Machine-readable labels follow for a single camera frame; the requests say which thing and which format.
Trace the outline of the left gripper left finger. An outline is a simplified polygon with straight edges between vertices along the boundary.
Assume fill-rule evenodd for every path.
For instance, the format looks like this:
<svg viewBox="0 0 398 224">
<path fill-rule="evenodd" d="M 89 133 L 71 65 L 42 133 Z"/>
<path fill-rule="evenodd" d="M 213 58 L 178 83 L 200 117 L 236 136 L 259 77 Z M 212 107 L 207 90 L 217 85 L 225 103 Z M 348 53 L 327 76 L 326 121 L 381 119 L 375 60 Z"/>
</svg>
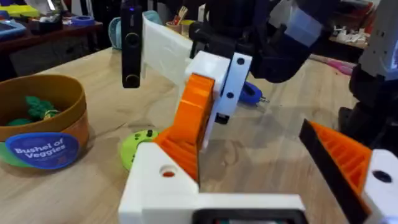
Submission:
<svg viewBox="0 0 398 224">
<path fill-rule="evenodd" d="M 191 223 L 198 184 L 155 143 L 139 145 L 121 198 L 119 223 Z"/>
</svg>

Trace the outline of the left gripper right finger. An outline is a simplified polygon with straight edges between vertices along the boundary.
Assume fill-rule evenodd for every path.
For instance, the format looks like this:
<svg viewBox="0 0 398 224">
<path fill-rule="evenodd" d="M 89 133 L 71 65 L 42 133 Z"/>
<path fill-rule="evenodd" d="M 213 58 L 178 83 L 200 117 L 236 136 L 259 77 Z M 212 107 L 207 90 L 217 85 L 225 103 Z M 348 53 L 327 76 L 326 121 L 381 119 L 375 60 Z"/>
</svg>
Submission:
<svg viewBox="0 0 398 224">
<path fill-rule="evenodd" d="M 304 120 L 299 139 L 349 223 L 397 224 L 397 156 Z"/>
</svg>

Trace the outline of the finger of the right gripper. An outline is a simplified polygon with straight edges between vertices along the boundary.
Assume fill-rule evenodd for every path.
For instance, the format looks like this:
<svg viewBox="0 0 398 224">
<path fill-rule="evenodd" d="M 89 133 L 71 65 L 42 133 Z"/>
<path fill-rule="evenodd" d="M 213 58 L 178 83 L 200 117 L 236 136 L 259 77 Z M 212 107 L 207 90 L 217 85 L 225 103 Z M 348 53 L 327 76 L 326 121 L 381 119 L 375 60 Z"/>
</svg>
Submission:
<svg viewBox="0 0 398 224">
<path fill-rule="evenodd" d="M 206 147 L 231 60 L 200 51 L 185 69 L 186 84 L 170 127 L 171 139 Z"/>
</svg>

